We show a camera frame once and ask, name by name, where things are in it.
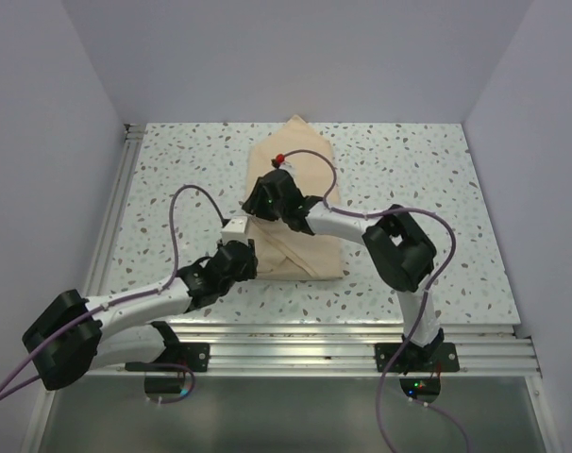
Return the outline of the beige cloth mat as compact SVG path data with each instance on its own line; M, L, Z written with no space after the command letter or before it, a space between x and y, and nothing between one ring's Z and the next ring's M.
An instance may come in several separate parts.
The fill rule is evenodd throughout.
M257 179L273 169L272 158L299 149L315 151L320 156L305 153L287 158L296 186L305 195L324 195L333 176L322 158L334 162L332 147L298 115L250 151L245 194L250 195ZM281 221L257 218L250 221L249 233L256 246L259 279L310 281L343 276L341 243L336 238L294 232Z

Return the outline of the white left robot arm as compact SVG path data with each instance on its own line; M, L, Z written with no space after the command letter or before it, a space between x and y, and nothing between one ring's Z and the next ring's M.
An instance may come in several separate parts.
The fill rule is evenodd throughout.
M253 240L230 241L219 244L213 256L178 269L167 287L160 281L139 291L94 297L66 291L26 330L22 341L49 391L75 383L95 361L111 364L102 357L101 345L134 327L151 326L160 335L148 346L146 357L159 370L170 370L179 362L180 348L166 337L159 319L216 303L234 284L254 279L257 266Z

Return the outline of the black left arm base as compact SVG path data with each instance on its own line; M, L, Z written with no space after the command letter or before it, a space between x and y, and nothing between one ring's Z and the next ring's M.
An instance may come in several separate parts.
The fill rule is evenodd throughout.
M128 372L175 373L174 377L146 377L143 386L145 394L149 398L155 396L158 404L179 402L194 389L195 374L208 371L210 344L183 343L164 321L155 321L146 327L160 337L160 352L147 361L127 361L125 368Z

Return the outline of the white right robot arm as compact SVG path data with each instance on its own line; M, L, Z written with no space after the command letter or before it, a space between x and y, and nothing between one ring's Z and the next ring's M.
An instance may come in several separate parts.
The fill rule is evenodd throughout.
M438 359L444 339L426 285L434 270L436 247L399 205L386 214L329 207L322 197L305 195L294 178L276 169L255 182L244 211L265 221L281 221L292 231L330 236L365 246L384 283L395 290L404 319L406 363L426 370Z

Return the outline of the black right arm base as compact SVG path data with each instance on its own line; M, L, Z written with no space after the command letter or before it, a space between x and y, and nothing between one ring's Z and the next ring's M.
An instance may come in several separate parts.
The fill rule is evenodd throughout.
M400 387L405 396L433 402L442 389L442 373L458 373L461 371L456 345L445 341L444 331L439 328L436 338L425 346L413 342L400 353L402 345L395 343L378 343L374 345L377 371L382 373L388 363L392 363L389 372L402 375Z

